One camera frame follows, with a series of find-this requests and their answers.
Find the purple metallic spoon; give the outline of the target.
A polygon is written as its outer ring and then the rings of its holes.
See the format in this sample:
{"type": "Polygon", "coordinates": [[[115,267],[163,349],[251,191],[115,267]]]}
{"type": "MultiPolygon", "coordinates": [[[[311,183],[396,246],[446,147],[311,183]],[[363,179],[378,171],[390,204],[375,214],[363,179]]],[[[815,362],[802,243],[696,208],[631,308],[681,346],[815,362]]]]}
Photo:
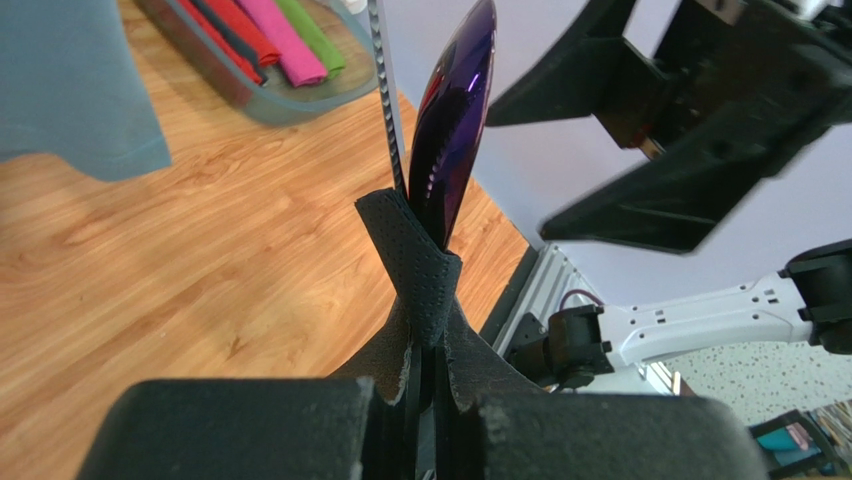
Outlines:
{"type": "Polygon", "coordinates": [[[495,4],[476,2],[441,52],[419,107],[408,203],[442,250],[448,247],[484,129],[495,34],[495,4]]]}

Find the black paper napkin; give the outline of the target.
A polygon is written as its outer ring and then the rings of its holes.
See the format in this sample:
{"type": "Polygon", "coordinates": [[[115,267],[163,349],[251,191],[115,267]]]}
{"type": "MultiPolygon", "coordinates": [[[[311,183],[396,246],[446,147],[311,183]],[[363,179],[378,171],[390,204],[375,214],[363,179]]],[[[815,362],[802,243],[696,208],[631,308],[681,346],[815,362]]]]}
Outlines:
{"type": "Polygon", "coordinates": [[[455,303],[462,261],[428,235],[396,190],[373,191],[355,208],[394,286],[415,338],[438,345],[455,303]]]}

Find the silver table knife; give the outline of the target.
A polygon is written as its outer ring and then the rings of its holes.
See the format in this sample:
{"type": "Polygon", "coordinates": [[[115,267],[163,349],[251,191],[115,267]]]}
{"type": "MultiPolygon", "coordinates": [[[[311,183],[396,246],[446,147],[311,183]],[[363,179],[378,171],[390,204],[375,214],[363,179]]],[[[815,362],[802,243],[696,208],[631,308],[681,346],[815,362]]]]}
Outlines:
{"type": "Polygon", "coordinates": [[[402,165],[405,140],[383,2],[368,0],[367,13],[394,188],[406,198],[407,187],[402,165]]]}

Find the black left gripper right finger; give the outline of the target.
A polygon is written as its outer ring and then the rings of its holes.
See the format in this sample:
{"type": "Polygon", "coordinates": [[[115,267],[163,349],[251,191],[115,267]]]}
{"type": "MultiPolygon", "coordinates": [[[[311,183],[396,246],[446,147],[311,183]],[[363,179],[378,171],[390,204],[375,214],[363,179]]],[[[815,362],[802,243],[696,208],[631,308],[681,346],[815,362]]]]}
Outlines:
{"type": "Polygon", "coordinates": [[[436,357],[441,479],[764,479],[761,452],[723,403],[551,394],[504,361],[454,306],[436,357]]]}

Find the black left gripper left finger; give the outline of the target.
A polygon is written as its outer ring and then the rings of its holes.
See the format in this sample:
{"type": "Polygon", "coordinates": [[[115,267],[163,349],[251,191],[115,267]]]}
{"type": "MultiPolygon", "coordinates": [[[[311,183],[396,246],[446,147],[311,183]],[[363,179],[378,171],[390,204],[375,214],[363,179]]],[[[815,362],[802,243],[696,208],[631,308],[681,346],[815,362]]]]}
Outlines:
{"type": "Polygon", "coordinates": [[[411,336],[400,305],[334,374],[154,379],[112,405],[81,479],[411,479],[411,336]]]}

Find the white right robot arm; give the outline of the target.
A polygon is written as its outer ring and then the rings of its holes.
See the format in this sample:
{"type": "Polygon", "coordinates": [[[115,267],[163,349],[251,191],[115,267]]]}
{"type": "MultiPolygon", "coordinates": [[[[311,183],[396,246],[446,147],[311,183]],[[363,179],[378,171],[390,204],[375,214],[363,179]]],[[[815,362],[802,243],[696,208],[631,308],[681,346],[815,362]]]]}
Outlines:
{"type": "Polygon", "coordinates": [[[683,1],[652,56],[624,35],[631,1],[590,1],[490,107],[491,127],[594,117],[645,161],[548,218],[546,246],[494,350],[542,386],[596,378],[696,350],[805,342],[851,351],[851,244],[793,257],[735,287],[615,306],[546,294],[560,241],[694,251],[763,179],[851,120],[851,5],[683,1]]]}

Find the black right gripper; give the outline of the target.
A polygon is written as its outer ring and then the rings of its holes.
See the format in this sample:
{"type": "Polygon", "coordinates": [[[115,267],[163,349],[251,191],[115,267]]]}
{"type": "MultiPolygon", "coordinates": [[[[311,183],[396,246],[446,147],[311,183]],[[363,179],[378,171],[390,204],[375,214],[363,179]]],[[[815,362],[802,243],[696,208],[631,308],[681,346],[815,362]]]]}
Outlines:
{"type": "Polygon", "coordinates": [[[645,163],[544,221],[545,240],[694,251],[764,178],[851,121],[847,1],[683,1],[656,52],[633,1],[589,1],[489,106],[488,127],[595,114],[645,163]]]}

